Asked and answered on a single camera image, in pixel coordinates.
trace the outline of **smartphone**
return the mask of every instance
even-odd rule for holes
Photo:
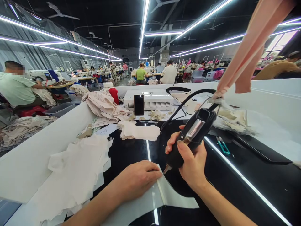
[[[134,95],[134,114],[144,115],[144,96]]]

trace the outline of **person's left hand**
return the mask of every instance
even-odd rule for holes
[[[157,164],[143,160],[125,168],[108,187],[122,203],[141,197],[161,176]]]

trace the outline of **handheld tool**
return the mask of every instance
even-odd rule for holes
[[[185,99],[184,102],[180,105],[180,107],[177,109],[177,111],[194,95],[198,93],[214,93],[215,90],[213,89],[203,89],[194,92],[189,97]],[[177,148],[177,141],[182,140],[185,142],[190,150],[194,153],[196,148],[201,144],[203,138],[207,135],[209,130],[211,129],[214,120],[216,119],[217,113],[213,110],[218,106],[219,104],[213,104],[210,108],[199,108],[197,112],[189,119],[189,121],[186,123],[185,128],[180,132],[180,135],[178,136],[175,144],[172,146],[172,151],[166,156],[167,157],[167,165],[164,170],[164,173],[166,173],[171,168],[180,168],[184,160],[182,156],[180,155],[178,148]]]

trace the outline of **worker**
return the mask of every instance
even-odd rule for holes
[[[162,73],[162,72],[163,72],[163,69],[164,69],[164,67],[161,66],[160,63],[158,63],[158,66],[155,67],[155,71],[156,71],[157,73]]]
[[[195,70],[197,71],[200,68],[204,68],[205,69],[205,63],[206,63],[206,61],[202,61],[200,64],[197,65],[197,67],[195,68]]]
[[[129,72],[128,72],[128,65],[125,63],[125,61],[123,61],[122,68],[123,68],[125,77],[127,77],[129,75]]]
[[[45,103],[31,90],[32,87],[43,89],[41,81],[36,81],[36,84],[22,77],[24,67],[15,61],[6,61],[4,64],[5,71],[0,72],[0,93],[11,105],[24,108]]]
[[[172,151],[172,145],[179,134],[180,132],[171,135],[165,148],[166,154]],[[183,141],[178,141],[177,147],[184,159],[183,166],[179,168],[182,178],[199,195],[220,225],[255,226],[254,222],[207,181],[204,173],[207,156],[204,142],[197,147],[195,154]],[[160,177],[162,173],[155,163],[143,160],[129,165],[88,205],[63,223],[63,226],[101,225],[119,205],[141,197]]]
[[[277,75],[283,72],[297,72],[301,73],[301,68],[299,68],[295,62],[300,60],[301,53],[296,51],[289,54],[285,60],[273,61],[267,66],[265,66],[261,72],[256,75],[253,80],[267,80],[274,79]]]
[[[118,79],[117,79],[116,68],[112,62],[110,62],[110,71],[111,71],[111,76],[114,79],[114,86],[116,86],[118,83]]]
[[[174,84],[176,76],[177,68],[173,66],[173,60],[169,60],[162,72],[161,84]]]
[[[139,69],[136,71],[137,84],[145,84],[144,76],[148,78],[146,70],[144,70],[144,64],[139,65]]]

